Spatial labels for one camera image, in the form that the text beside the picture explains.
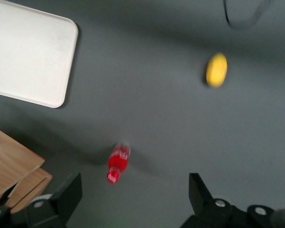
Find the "bottle cap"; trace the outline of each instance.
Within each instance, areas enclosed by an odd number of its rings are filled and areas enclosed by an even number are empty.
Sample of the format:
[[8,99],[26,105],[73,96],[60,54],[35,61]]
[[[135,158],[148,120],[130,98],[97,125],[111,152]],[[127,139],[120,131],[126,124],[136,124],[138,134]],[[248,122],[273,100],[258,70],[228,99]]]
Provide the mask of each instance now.
[[116,167],[112,167],[110,168],[106,178],[110,184],[115,184],[117,183],[119,177],[120,177],[120,170]]

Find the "bottle label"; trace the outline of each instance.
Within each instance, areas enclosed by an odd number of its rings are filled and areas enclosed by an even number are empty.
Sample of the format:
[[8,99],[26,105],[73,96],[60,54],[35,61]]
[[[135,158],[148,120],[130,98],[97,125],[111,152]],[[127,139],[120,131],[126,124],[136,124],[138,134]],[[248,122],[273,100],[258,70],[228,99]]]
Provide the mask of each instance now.
[[128,153],[124,153],[121,150],[114,151],[110,157],[113,157],[113,156],[119,156],[121,159],[124,159],[124,160],[128,159]]

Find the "red bottle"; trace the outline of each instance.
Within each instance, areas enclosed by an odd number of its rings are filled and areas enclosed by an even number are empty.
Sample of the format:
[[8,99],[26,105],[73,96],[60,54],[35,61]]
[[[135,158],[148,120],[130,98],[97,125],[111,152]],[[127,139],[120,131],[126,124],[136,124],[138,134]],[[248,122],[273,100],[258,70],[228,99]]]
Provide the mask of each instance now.
[[130,145],[127,142],[119,143],[114,147],[108,162],[109,172],[107,180],[109,183],[117,183],[120,174],[127,168],[129,155]]

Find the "wooden surface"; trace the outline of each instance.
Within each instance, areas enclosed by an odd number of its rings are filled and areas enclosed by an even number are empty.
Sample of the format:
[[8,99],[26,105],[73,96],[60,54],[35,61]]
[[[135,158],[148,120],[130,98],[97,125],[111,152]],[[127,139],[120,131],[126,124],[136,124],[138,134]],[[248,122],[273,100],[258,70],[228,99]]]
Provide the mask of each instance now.
[[42,168],[33,171],[21,180],[5,205],[11,208],[12,213],[21,210],[35,197],[42,194],[51,179],[52,175]]
[[43,158],[0,131],[0,195],[43,162]]

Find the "white board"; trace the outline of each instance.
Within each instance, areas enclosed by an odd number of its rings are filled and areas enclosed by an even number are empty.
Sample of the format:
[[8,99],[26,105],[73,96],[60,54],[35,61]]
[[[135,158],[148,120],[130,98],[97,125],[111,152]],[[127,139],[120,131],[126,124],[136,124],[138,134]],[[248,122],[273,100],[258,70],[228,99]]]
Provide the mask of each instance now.
[[61,106],[77,36],[70,19],[0,0],[0,95]]

